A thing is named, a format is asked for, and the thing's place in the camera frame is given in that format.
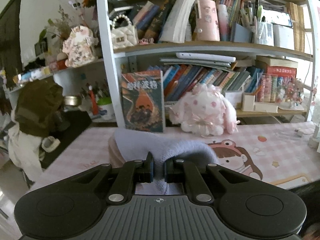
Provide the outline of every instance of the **plush toy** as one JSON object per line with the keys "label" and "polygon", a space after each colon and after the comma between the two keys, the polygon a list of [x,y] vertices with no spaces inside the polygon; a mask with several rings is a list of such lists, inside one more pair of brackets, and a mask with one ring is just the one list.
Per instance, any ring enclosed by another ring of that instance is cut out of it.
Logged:
{"label": "plush toy", "polygon": [[88,27],[72,28],[69,38],[63,42],[63,52],[68,54],[67,67],[80,67],[96,60],[92,45],[97,44],[93,32]]}
{"label": "plush toy", "polygon": [[180,123],[185,132],[202,136],[222,135],[237,132],[236,110],[213,85],[197,85],[173,107],[170,108],[170,121]]}

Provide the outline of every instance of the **white shelf frame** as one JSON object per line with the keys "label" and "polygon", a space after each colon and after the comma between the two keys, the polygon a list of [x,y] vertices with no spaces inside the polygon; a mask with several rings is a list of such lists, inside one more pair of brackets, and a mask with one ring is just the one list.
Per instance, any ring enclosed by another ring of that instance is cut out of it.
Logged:
{"label": "white shelf frame", "polygon": [[[104,64],[105,64],[105,71],[107,75],[108,85],[110,89],[110,95],[112,99],[113,108],[116,115],[116,122],[118,127],[124,128],[125,122],[124,117],[122,113],[122,100],[121,100],[121,91],[120,91],[120,82],[121,82],[121,67],[120,63],[116,64],[115,59],[121,59],[121,58],[127,58],[127,61],[129,62],[129,59],[135,58],[139,55],[146,55],[146,54],[156,54],[156,53],[166,53],[166,52],[172,52],[172,48],[161,48],[161,49],[148,49],[146,47],[145,50],[137,50],[134,52],[119,52],[114,53],[112,48],[112,41],[111,41],[111,30],[109,25],[109,18],[108,18],[108,1],[111,3],[119,3],[124,2],[126,0],[97,0],[97,7],[98,7],[98,21],[99,21],[99,29],[100,29],[100,37],[101,37],[101,45],[102,45],[102,53],[104,58]],[[308,5],[309,15],[311,18],[311,30],[312,31],[312,40],[313,40],[313,51],[316,52],[319,48],[318,41],[315,39],[315,31],[318,29],[318,24],[315,21],[316,14],[313,11],[313,9],[310,6],[309,3],[310,0],[306,0],[306,3]],[[238,52],[247,52],[247,53],[255,53],[255,54],[269,54],[269,51],[265,51],[262,49],[248,49],[248,48],[236,48]],[[181,47],[175,47],[174,51],[235,51],[235,48],[233,47],[227,47],[227,46],[181,46]],[[311,116],[313,113],[314,107],[311,106],[311,100],[312,100],[312,90],[311,88],[314,87],[315,84],[315,66],[318,63],[318,58],[315,55],[312,59],[306,58],[304,56],[296,55],[294,53],[281,53],[281,52],[273,52],[272,55],[277,56],[286,56],[286,57],[294,57],[294,58],[300,58],[303,60],[311,60],[313,62],[313,72],[312,72],[312,84],[311,87],[305,86],[306,89],[311,90],[310,91],[310,100],[308,102],[308,109],[307,109],[307,115],[306,115],[306,121],[311,120]]]}

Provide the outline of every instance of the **cartoon girl illustration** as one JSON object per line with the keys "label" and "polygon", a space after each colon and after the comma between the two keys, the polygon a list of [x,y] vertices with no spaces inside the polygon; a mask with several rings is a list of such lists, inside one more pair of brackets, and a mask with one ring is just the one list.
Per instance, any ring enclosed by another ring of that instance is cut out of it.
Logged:
{"label": "cartoon girl illustration", "polygon": [[213,142],[208,145],[220,159],[221,166],[262,180],[262,172],[253,163],[248,152],[244,148],[236,146],[234,141],[223,140],[220,143]]}

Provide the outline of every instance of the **white cloth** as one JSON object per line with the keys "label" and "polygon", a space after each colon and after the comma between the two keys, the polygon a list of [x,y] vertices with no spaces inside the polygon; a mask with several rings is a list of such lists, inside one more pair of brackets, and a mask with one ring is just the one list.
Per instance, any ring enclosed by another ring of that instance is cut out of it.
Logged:
{"label": "white cloth", "polygon": [[[219,163],[215,152],[201,141],[169,139],[149,132],[120,128],[114,132],[114,137],[119,152],[126,162],[137,159],[145,160],[148,152],[152,153],[154,183],[143,184],[143,192],[152,192],[155,195],[181,193],[177,185],[167,184],[164,181],[166,160],[179,156],[179,158],[192,161],[199,167],[205,167],[209,163]],[[142,193],[141,189],[141,191],[136,191],[136,194],[145,193]]]}
{"label": "white cloth", "polygon": [[42,138],[25,134],[19,130],[19,124],[10,128],[9,157],[19,168],[22,168],[31,181],[37,181],[42,175],[39,161],[39,147]]}

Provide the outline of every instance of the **black device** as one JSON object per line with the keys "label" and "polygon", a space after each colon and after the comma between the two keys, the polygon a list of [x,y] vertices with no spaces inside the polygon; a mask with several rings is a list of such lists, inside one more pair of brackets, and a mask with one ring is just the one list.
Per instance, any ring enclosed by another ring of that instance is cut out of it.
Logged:
{"label": "black device", "polygon": [[164,165],[184,195],[135,195],[153,158],[102,164],[24,195],[14,215],[23,240],[300,239],[306,207],[294,193],[216,164]]}

